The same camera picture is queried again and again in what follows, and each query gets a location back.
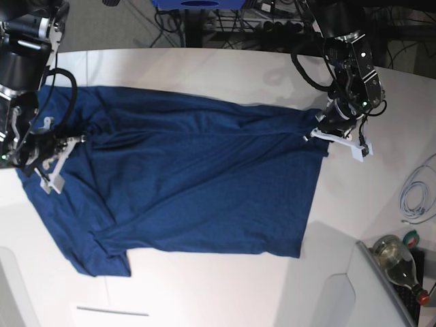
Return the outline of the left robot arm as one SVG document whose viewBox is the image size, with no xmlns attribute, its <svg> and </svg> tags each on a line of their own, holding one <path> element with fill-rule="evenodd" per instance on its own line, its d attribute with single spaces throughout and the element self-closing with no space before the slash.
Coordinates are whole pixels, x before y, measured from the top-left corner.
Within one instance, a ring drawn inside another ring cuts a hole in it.
<svg viewBox="0 0 436 327">
<path fill-rule="evenodd" d="M 308 38 L 291 52 L 301 76 L 315 89 L 327 93 L 328 105 L 317 129 L 348 138 L 370 116 L 385 108 L 385 91 L 373 64 L 373 53 L 365 28 L 365 10 L 351 1 L 295 1 Z M 329 86 L 312 80 L 298 60 L 307 45 L 319 50 L 332 77 Z"/>
</svg>

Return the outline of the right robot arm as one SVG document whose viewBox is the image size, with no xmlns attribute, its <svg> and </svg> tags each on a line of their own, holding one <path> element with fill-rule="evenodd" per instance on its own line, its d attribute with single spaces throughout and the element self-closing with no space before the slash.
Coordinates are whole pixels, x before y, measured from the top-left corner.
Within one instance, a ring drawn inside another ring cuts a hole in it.
<svg viewBox="0 0 436 327">
<path fill-rule="evenodd" d="M 52 67 L 65 33 L 67 1 L 1 2 L 1 160 L 27 176 L 67 146 L 63 130 L 76 104 L 76 79 Z M 36 130 L 45 110 L 37 92 L 47 77 L 62 75 L 72 85 L 64 117 L 56 126 Z"/>
</svg>

